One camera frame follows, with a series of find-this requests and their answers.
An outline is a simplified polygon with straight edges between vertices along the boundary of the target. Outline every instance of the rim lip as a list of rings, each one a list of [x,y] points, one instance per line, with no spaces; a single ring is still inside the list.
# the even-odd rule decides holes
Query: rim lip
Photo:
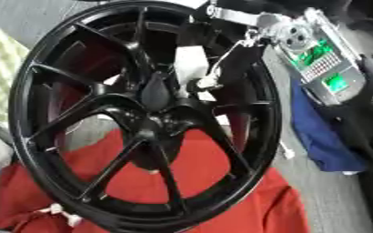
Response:
[[[9,126],[11,134],[14,138],[14,145],[16,152],[18,152],[18,156],[20,161],[23,165],[28,169],[31,176],[34,178],[35,182],[53,199],[57,200],[63,205],[70,207],[74,212],[78,213],[84,218],[91,219],[96,224],[103,228],[107,228],[110,230],[118,230],[120,232],[143,232],[149,228],[149,232],[151,229],[158,229],[159,232],[163,232],[162,228],[189,228],[192,225],[200,223],[202,221],[208,220],[217,214],[225,211],[226,209],[235,205],[239,200],[246,197],[246,195],[250,194],[251,190],[256,187],[256,184],[262,178],[263,174],[266,172],[267,168],[271,164],[275,152],[277,150],[277,144],[281,132],[281,109],[278,99],[278,94],[275,86],[268,88],[266,91],[270,93],[266,93],[267,96],[275,96],[274,99],[275,107],[273,107],[274,112],[271,110],[268,111],[272,120],[270,124],[275,126],[274,132],[268,134],[268,142],[267,148],[264,150],[266,153],[263,155],[262,161],[257,165],[258,169],[252,174],[251,178],[249,178],[244,185],[241,185],[239,190],[236,190],[232,194],[229,194],[227,198],[218,202],[214,205],[211,209],[207,211],[200,211],[199,213],[194,213],[194,216],[189,215],[188,218],[179,219],[176,223],[175,221],[172,222],[161,222],[161,223],[152,223],[149,221],[148,224],[134,222],[128,220],[126,218],[120,217],[116,214],[104,211],[99,208],[92,207],[91,205],[87,205],[86,203],[81,202],[80,200],[75,200],[70,198],[67,194],[61,192],[61,189],[58,187],[56,183],[50,178],[46,172],[42,169],[38,168],[37,163],[35,160],[30,156],[31,152],[27,147],[25,138],[23,136],[24,132],[22,129],[22,107],[23,103],[26,101],[23,99],[24,95],[21,95],[22,91],[25,90],[24,83],[29,75],[29,68],[33,61],[36,61],[39,56],[47,57],[51,51],[53,51],[54,46],[57,43],[53,43],[51,46],[47,45],[49,41],[52,41],[53,38],[63,38],[66,36],[66,29],[69,28],[74,22],[84,21],[87,24],[92,22],[98,18],[101,18],[106,15],[111,15],[112,11],[117,10],[117,8],[121,7],[137,7],[137,5],[152,5],[154,7],[164,7],[170,8],[171,10],[178,11],[178,12],[186,12],[192,13],[193,9],[183,5],[176,5],[173,3],[168,2],[160,2],[160,1],[121,1],[117,3],[112,3],[108,5],[101,5],[97,7],[93,7],[91,9],[85,10],[77,15],[70,17],[69,19],[65,20],[61,24],[57,25],[53,30],[44,36],[40,42],[37,43],[35,48],[30,52],[29,56],[25,59],[25,62],[21,66],[19,73],[17,74],[16,80],[13,84],[10,100],[9,100]],[[261,76],[266,76],[266,79],[269,79],[268,82],[272,82],[271,75],[268,73],[264,63],[261,61],[259,62],[260,66],[257,71],[261,72]],[[124,228],[138,228],[136,230],[124,230]]]

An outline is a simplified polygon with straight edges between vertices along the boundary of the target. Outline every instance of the wheel rim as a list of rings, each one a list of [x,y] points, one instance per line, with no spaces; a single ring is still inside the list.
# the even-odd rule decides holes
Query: wheel rim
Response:
[[[180,5],[148,1],[120,2],[87,10],[57,26],[39,42],[14,83],[10,130],[20,160],[56,201],[108,230],[174,232],[208,220],[249,194],[274,157],[281,128],[280,106],[277,90],[262,62],[247,71],[247,76],[242,78],[244,81],[225,87],[227,93],[234,90],[237,99],[225,95],[222,90],[213,93],[218,100],[215,104],[192,97],[177,98],[172,93],[174,77],[170,66],[173,57],[165,57],[165,54],[170,51],[174,54],[174,33],[191,12]],[[161,46],[165,51],[162,54],[155,51],[149,43],[156,43],[148,41],[148,38],[154,40],[154,36],[144,36],[145,31],[172,35],[171,46]],[[208,53],[222,54],[231,45],[229,37],[232,35],[219,36],[222,37],[207,48]],[[128,73],[122,83],[106,86],[100,80],[84,78],[75,70],[69,70],[72,67],[64,67],[64,62],[74,54],[73,45],[77,41],[85,46],[90,43],[114,51]],[[114,68],[110,73],[118,70],[121,72],[123,67]],[[41,93],[43,87],[61,91],[61,84],[85,97],[57,116],[49,116],[49,104],[41,108],[44,103],[38,102],[41,94],[37,93]],[[154,96],[148,94],[152,88],[147,86],[154,86],[156,90],[162,85],[165,88],[161,91],[167,97],[153,101],[162,104],[152,105],[148,97],[143,99],[143,96]],[[111,116],[126,132],[126,147],[120,159],[110,164],[105,173],[85,183],[69,171],[60,156],[49,155],[58,154],[55,138],[61,130],[85,116],[100,113]],[[225,113],[231,122],[235,144],[213,117]],[[205,192],[183,198],[168,164],[175,159],[183,134],[192,127],[200,128],[217,142],[226,152],[231,170]],[[165,141],[170,148],[162,146]],[[235,146],[240,144],[242,147],[237,149]],[[155,168],[166,182],[169,202],[137,204],[106,196],[100,199],[106,182],[117,170],[128,161],[136,163],[129,156],[135,153],[129,152],[140,145],[155,152],[154,159],[159,161]],[[174,156],[165,159],[166,154]]]

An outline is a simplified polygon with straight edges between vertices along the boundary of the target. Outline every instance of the floor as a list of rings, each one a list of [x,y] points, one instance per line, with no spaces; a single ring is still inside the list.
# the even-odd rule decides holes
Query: floor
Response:
[[[173,0],[198,6],[202,0]],[[78,3],[73,0],[0,0],[0,27],[27,47],[33,45],[64,18],[79,12],[93,3]],[[373,35],[346,32],[352,43],[363,47],[361,52],[373,51]],[[274,166],[288,182],[297,188],[305,204],[312,233],[373,233],[358,181],[339,173],[318,170],[307,158],[304,148],[298,143],[289,127],[288,74],[278,63],[273,53],[266,55],[267,63],[280,89],[284,111],[283,141],[294,148],[297,156],[286,160],[278,153]],[[86,132],[79,128],[77,132]]]

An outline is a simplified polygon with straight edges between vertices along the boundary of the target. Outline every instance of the metal mechanism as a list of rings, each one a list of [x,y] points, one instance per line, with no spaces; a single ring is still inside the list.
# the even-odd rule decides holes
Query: metal mechanism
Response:
[[[217,59],[240,35],[214,33],[207,25],[202,46],[209,64],[221,69],[222,87],[211,90],[213,102],[178,94],[176,40],[193,13],[157,1],[101,5],[58,25],[24,62],[10,98],[15,150],[35,181],[70,213],[111,232],[178,232],[235,205],[270,165],[281,113],[276,87],[259,59],[265,47],[255,45],[255,37],[247,35],[237,47],[249,48],[251,58],[236,72],[227,68],[236,62],[230,60],[234,53]],[[107,84],[115,76],[116,81]],[[64,161],[58,142],[68,127],[99,114],[119,125],[125,146],[85,182]],[[231,135],[217,122],[221,115],[228,116]],[[189,129],[212,138],[230,170],[207,190],[186,198],[171,163]],[[108,182],[127,163],[157,170],[167,186],[168,202],[140,204],[109,196]]]
[[[324,14],[309,8],[292,19],[285,15],[251,15],[207,7],[210,17],[258,28],[260,38],[271,40],[293,76],[300,78],[308,95],[321,105],[339,105],[357,96],[366,80],[359,70],[359,54],[340,35]]]

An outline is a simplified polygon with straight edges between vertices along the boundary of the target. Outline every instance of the red cloth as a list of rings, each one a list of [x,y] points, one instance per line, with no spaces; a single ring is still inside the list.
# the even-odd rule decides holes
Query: red cloth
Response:
[[[122,148],[120,132],[114,130],[94,145],[64,155],[74,172],[89,180]],[[181,193],[191,197],[216,183],[229,170],[227,157],[199,131],[186,134],[180,154],[171,166]],[[138,203],[164,203],[166,186],[159,174],[128,164],[109,183],[106,193]],[[107,232],[83,220],[70,228],[60,216],[38,214],[53,201],[39,189],[19,164],[6,167],[0,175],[0,228],[14,232]],[[227,212],[192,228],[189,233],[307,233],[307,220],[298,193],[271,168],[245,200]]]

